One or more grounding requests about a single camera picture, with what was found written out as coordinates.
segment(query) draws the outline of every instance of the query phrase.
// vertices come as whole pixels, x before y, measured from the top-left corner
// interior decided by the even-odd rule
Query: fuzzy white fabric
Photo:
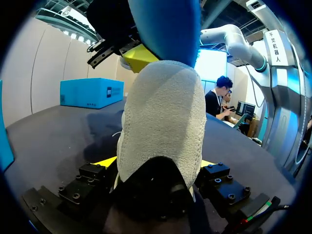
[[[150,158],[166,156],[190,188],[200,169],[205,123],[204,91],[196,71],[175,61],[147,65],[134,81],[122,115],[117,145],[121,180]]]

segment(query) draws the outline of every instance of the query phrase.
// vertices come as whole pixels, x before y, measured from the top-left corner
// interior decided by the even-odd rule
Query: screen
[[[225,51],[199,49],[194,69],[201,80],[216,82],[220,76],[226,77],[227,53]]]
[[[255,105],[239,101],[237,104],[236,114],[238,116],[243,116],[243,114],[248,114],[246,119],[252,120],[254,116],[254,109],[255,109]]]

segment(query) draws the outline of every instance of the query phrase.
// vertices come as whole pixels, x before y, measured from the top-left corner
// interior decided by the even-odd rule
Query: dark gray surface
[[[15,162],[5,176],[16,197],[41,185],[57,193],[69,183],[86,161],[97,162],[116,155],[125,101],[100,110],[55,106],[26,117],[7,128]],[[241,184],[252,188],[252,197],[266,193],[288,204],[295,196],[295,180],[274,158],[239,131],[208,116],[203,142],[203,159],[223,162]],[[211,226],[221,229],[207,203]],[[267,229],[282,213],[268,220]]]

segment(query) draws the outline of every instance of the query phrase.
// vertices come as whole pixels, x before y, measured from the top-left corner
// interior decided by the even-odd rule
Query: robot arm
[[[204,29],[200,33],[200,44],[225,43],[227,51],[235,58],[246,61],[258,72],[266,69],[266,58],[249,45],[240,29],[232,24],[218,28]]]

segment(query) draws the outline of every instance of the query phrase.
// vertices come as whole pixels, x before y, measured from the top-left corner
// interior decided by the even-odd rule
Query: black cloth
[[[218,99],[213,91],[209,91],[205,96],[206,112],[212,116],[219,115],[221,113],[221,106],[218,103]]]

